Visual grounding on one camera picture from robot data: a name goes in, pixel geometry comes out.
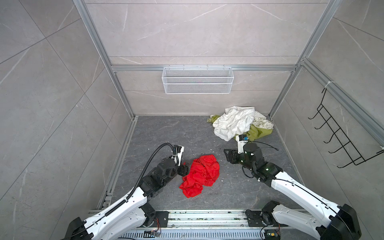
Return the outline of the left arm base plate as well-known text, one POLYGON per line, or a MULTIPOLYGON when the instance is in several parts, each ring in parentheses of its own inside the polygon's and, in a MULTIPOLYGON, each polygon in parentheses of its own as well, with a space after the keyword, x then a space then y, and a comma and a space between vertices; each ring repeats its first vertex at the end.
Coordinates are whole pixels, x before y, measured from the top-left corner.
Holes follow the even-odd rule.
POLYGON ((160 228, 166 228, 168 226, 169 214, 170 212, 168 211, 157 211, 150 227, 157 228, 157 223, 159 223, 160 228))

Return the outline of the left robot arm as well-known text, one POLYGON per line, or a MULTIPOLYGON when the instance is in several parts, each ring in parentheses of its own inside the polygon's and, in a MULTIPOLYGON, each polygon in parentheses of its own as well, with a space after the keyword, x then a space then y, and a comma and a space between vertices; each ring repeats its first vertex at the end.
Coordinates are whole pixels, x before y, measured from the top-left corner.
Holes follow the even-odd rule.
POLYGON ((153 223, 156 211, 149 201, 157 196, 177 175, 189 174, 190 164, 180 164, 173 158, 163 159, 125 196, 101 212, 70 222, 65 240, 116 240, 122 234, 153 223))

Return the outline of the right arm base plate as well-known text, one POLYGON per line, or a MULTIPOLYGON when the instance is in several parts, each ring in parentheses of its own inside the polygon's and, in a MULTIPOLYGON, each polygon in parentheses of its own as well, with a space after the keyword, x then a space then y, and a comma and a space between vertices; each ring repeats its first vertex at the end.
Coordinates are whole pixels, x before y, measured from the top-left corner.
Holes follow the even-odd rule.
POLYGON ((276 219, 272 215, 273 210, 271 211, 253 211, 246 210, 246 218, 249 227, 264 227, 264 226, 272 226, 272 227, 287 227, 288 225, 279 224, 276 219))

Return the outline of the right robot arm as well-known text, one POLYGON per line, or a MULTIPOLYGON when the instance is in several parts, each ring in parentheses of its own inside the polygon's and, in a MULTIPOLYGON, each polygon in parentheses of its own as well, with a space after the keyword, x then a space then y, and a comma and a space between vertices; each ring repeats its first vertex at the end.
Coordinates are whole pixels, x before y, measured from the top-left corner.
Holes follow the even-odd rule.
POLYGON ((349 205, 329 201, 294 180, 279 166, 265 161, 255 142, 239 141, 236 150, 225 149, 231 164, 240 164, 251 172, 251 178, 277 190, 301 206, 305 213, 285 207, 277 201, 268 202, 259 216, 246 211, 251 225, 260 220, 266 227, 286 225, 317 240, 358 240, 362 236, 356 211, 349 205))

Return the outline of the red cloth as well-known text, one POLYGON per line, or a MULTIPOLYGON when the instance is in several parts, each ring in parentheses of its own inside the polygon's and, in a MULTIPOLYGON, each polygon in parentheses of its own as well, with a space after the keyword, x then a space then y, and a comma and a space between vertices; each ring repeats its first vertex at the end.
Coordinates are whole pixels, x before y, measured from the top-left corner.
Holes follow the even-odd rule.
POLYGON ((214 155, 201 156, 190 166, 190 172, 183 177, 180 189, 187 198, 201 194, 204 186, 211 187, 220 176, 220 165, 214 155))

